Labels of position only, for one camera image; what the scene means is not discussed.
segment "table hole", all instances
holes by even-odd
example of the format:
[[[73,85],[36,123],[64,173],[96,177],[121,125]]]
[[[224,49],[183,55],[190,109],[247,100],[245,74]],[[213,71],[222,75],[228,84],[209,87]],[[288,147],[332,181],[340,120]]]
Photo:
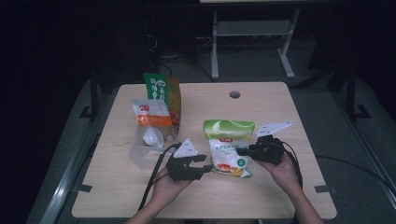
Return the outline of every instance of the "table hole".
[[[239,93],[239,91],[230,91],[230,97],[233,99],[238,99],[241,97],[241,93]]]

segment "person's left hand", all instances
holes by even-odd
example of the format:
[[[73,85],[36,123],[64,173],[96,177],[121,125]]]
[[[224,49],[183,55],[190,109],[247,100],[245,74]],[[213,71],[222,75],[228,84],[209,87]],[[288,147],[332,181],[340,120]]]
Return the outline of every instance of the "person's left hand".
[[[154,188],[150,199],[150,203],[156,203],[162,207],[174,201],[178,194],[192,183],[192,180],[180,180],[175,182],[166,174],[168,174],[168,170],[165,167],[155,176],[156,182],[154,182]]]

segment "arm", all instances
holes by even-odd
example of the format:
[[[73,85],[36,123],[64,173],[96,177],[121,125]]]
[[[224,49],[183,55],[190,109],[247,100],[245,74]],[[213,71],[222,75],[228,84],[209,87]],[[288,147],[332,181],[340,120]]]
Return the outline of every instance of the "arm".
[[[300,223],[324,223],[298,184],[293,163],[286,153],[283,154],[282,162],[279,165],[263,161],[256,162],[267,169],[274,181],[288,194]]]
[[[186,188],[191,181],[175,182],[169,175],[168,171],[163,168],[156,175],[158,182],[154,183],[151,198],[148,204],[138,211],[133,217],[128,219],[125,224],[146,224],[150,223],[169,203],[175,200],[178,194]]]

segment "black clamp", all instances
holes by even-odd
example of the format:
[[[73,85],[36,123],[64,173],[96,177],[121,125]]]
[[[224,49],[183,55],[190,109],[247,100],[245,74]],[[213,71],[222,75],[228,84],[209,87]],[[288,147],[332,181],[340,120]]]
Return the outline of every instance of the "black clamp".
[[[249,156],[254,161],[266,161],[274,165],[282,162],[283,153],[286,151],[283,143],[272,135],[259,137],[256,144],[249,145],[248,148],[236,148],[239,156]]]
[[[174,181],[179,180],[199,180],[204,173],[208,173],[212,170],[213,164],[204,165],[204,167],[190,167],[192,161],[204,161],[206,155],[196,155],[191,157],[175,158],[174,154],[169,158],[166,163],[166,169],[169,172],[169,176]]]

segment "person's right hand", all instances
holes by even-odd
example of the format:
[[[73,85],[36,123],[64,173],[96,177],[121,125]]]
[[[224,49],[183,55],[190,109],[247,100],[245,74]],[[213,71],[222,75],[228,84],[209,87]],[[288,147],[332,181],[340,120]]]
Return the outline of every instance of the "person's right hand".
[[[272,163],[265,161],[256,162],[268,170],[274,181],[286,193],[289,193],[291,189],[300,187],[293,162],[286,153],[283,153],[282,162],[279,165],[273,165]]]

